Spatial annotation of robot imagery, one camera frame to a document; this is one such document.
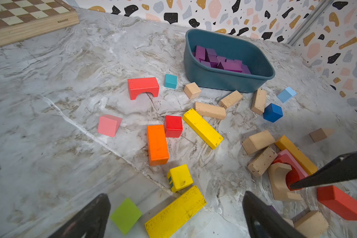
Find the red block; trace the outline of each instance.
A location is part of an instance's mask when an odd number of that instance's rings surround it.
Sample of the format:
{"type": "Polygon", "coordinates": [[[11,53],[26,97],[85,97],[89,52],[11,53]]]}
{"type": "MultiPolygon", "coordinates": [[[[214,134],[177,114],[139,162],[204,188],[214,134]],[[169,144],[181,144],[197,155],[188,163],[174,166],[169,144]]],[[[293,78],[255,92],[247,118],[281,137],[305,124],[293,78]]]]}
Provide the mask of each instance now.
{"type": "Polygon", "coordinates": [[[319,187],[318,200],[348,221],[357,221],[357,200],[334,185],[319,187]]]}
{"type": "Polygon", "coordinates": [[[140,93],[149,92],[154,97],[159,96],[159,83],[155,77],[142,79],[128,79],[128,92],[131,100],[135,100],[140,93]]]}
{"type": "Polygon", "coordinates": [[[182,120],[178,116],[165,116],[165,137],[179,138],[182,133],[182,120]]]}
{"type": "Polygon", "coordinates": [[[290,154],[290,152],[287,149],[280,151],[277,154],[276,159],[272,162],[272,164],[275,163],[289,164],[291,166],[292,170],[288,172],[288,174],[286,175],[286,184],[288,189],[291,191],[299,190],[299,189],[291,189],[290,184],[295,183],[300,179],[307,177],[308,174],[295,160],[295,158],[290,154]]]}

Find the teal cube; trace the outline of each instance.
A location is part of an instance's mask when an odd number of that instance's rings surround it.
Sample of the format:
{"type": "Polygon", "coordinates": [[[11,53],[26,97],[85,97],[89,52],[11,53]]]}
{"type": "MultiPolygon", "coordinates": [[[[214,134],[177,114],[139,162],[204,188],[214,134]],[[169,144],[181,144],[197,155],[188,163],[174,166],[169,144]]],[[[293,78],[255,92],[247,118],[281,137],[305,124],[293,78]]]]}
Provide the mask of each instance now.
{"type": "Polygon", "coordinates": [[[126,235],[142,215],[131,199],[126,198],[109,218],[126,235]]]}
{"type": "Polygon", "coordinates": [[[164,87],[176,89],[177,86],[177,76],[166,74],[164,87]]]}

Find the marble surface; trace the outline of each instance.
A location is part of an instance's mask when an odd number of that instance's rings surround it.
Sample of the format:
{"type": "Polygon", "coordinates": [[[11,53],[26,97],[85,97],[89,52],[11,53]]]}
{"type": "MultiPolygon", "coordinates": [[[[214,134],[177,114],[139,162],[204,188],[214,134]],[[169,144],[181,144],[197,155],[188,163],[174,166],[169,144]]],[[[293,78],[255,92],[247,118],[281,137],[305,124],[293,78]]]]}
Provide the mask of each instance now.
{"type": "MultiPolygon", "coordinates": [[[[183,122],[182,136],[167,138],[169,162],[150,167],[147,125],[182,116],[195,101],[216,105],[230,92],[202,88],[195,100],[183,92],[188,28],[77,12],[79,25],[0,48],[0,237],[46,237],[102,192],[111,212],[130,197],[143,216],[126,237],[147,237],[144,223],[179,196],[169,190],[168,170],[185,163],[207,205],[172,237],[248,237],[241,204],[247,190],[293,221],[320,210],[330,224],[322,237],[357,237],[357,221],[317,202],[314,187],[298,191],[303,202],[275,201],[267,173],[254,178],[246,168],[257,153],[247,155],[241,141],[262,130],[276,139],[285,134],[319,168],[357,150],[357,113],[298,53],[246,38],[275,68],[262,88],[267,105],[282,106],[284,117],[265,121],[249,109],[252,94],[243,94],[224,120],[205,117],[224,137],[217,149],[183,122]],[[166,73],[178,76],[176,90],[161,86],[156,98],[129,99],[127,79],[156,77],[164,85],[166,73]],[[287,86],[297,95],[282,103],[276,95],[287,86]],[[114,138],[97,132],[104,114],[123,118],[114,138]],[[308,134],[320,127],[336,132],[313,143],[308,134]]],[[[357,180],[336,186],[357,200],[357,180]]],[[[109,221],[105,237],[122,235],[109,221]]]]}

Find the light blue cube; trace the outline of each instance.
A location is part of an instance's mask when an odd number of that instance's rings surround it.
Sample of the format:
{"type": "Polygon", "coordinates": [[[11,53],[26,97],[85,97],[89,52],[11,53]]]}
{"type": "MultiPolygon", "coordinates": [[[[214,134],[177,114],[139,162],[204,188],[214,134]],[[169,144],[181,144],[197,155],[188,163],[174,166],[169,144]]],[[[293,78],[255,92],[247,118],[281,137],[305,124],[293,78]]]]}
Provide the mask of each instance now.
{"type": "Polygon", "coordinates": [[[177,76],[171,74],[165,74],[164,87],[176,89],[177,86],[177,76]]]}
{"type": "Polygon", "coordinates": [[[287,87],[285,90],[283,90],[281,93],[279,93],[279,95],[277,97],[280,99],[280,101],[287,102],[288,99],[292,98],[295,95],[296,95],[296,92],[292,88],[287,87]]]}

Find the green cube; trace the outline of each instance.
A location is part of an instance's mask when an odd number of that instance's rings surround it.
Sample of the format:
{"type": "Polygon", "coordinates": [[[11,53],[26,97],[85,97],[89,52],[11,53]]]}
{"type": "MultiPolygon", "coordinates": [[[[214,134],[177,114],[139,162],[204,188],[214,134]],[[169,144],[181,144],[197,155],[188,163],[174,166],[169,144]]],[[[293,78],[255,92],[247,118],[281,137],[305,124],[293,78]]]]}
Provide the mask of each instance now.
{"type": "Polygon", "coordinates": [[[142,215],[131,199],[126,198],[109,218],[126,235],[142,215]]]}

